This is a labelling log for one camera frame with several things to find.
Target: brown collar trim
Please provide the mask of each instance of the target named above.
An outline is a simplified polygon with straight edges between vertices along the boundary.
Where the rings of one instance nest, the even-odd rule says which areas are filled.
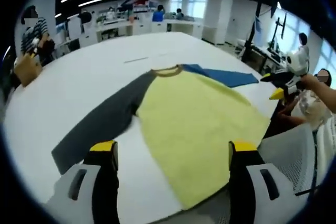
[[[161,71],[165,71],[165,70],[173,70],[176,69],[175,72],[171,72],[171,73],[160,73]],[[179,73],[181,73],[183,70],[181,65],[176,65],[172,68],[164,68],[164,69],[158,69],[158,70],[154,70],[152,69],[151,71],[156,75],[156,76],[160,76],[160,77],[171,77],[171,76],[177,76]]]

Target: white table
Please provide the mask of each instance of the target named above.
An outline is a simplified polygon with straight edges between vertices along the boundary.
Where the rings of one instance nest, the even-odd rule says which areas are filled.
[[[149,69],[177,63],[261,78],[234,56],[204,41],[183,33],[156,33],[76,50],[47,65],[26,88],[18,87],[8,105],[4,129],[13,163],[32,196],[46,202],[53,194],[60,175],[50,152],[88,112]],[[275,90],[272,84],[249,84],[235,90],[271,117],[277,105],[268,100]],[[179,212],[181,204],[145,145],[139,120],[134,118],[116,140],[121,223],[148,223]]]

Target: pillar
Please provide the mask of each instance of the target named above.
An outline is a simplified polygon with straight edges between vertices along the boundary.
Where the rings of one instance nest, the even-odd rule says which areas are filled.
[[[207,0],[203,37],[213,44],[224,44],[233,0]]]
[[[187,13],[188,13],[188,0],[182,0],[181,10],[182,10],[182,13],[184,13],[184,15],[187,15]]]

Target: gray sleeve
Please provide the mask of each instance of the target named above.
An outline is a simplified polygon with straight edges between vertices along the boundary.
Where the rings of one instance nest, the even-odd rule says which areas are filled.
[[[61,140],[51,151],[61,174],[82,161],[95,144],[113,140],[128,128],[154,79],[151,72],[141,75],[103,101]]]

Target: person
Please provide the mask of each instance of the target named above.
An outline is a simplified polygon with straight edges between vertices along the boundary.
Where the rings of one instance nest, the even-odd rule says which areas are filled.
[[[327,88],[331,85],[331,75],[325,69],[321,69],[317,76],[313,78],[315,82],[319,82]],[[329,106],[314,91],[304,90],[289,105],[276,113],[264,138],[288,131],[306,122],[315,132],[327,119],[327,108]]]
[[[106,15],[106,19],[107,20],[115,19],[115,12],[112,7],[109,8],[109,11],[107,12],[107,15]]]
[[[34,49],[34,38],[40,40],[37,47],[42,48],[44,43],[49,39],[49,33],[47,22],[44,18],[38,17],[35,5],[31,5],[25,9],[21,17],[21,24],[27,26],[21,40],[21,56],[23,56],[26,53],[31,53]]]
[[[305,33],[300,33],[299,34],[299,41],[301,46],[299,47],[299,50],[303,49],[306,51],[306,54],[309,56],[309,47],[307,45],[308,42],[308,37]]]
[[[158,5],[157,10],[153,13],[153,22],[162,22],[163,21],[163,15],[164,15],[164,8],[163,5]]]
[[[316,76],[317,80],[331,85],[331,75],[326,69],[321,69]],[[308,122],[313,131],[324,123],[327,106],[311,90],[304,90],[291,104],[278,113],[282,121],[288,121],[293,126]]]
[[[180,8],[178,8],[176,10],[176,19],[183,19],[184,14],[182,13],[182,10]]]
[[[325,78],[325,72],[320,74],[320,79]],[[336,90],[331,89],[328,85],[320,82],[319,79],[311,74],[306,74],[301,78],[301,82],[305,89],[313,91],[321,101],[332,112],[336,113]]]
[[[50,63],[53,60],[51,53],[55,48],[55,43],[50,38],[45,18],[38,17],[35,5],[24,10],[21,24],[26,25],[27,28],[22,35],[20,56],[31,54],[37,48],[42,66]]]
[[[94,11],[91,12],[91,17],[92,17],[93,24],[96,25],[98,17],[97,17],[97,14]]]
[[[86,9],[83,9],[78,15],[80,18],[81,24],[89,23],[92,20],[92,15]]]

